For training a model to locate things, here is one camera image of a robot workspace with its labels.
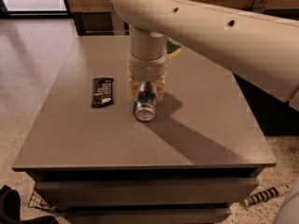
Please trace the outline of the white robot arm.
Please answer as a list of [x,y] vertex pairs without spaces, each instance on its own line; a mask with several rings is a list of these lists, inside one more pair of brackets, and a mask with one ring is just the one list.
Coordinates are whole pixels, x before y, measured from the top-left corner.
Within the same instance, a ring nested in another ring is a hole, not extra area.
[[172,38],[299,110],[299,24],[189,0],[113,0],[130,25],[130,73],[164,75]]

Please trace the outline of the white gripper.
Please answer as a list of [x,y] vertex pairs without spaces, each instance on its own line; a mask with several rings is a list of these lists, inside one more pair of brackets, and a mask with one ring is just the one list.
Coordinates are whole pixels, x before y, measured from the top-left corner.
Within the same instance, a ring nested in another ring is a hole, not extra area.
[[129,53],[128,71],[129,87],[132,98],[136,101],[142,80],[152,83],[157,101],[161,102],[164,97],[164,85],[168,68],[167,56],[164,53],[160,58],[137,58],[132,52]]

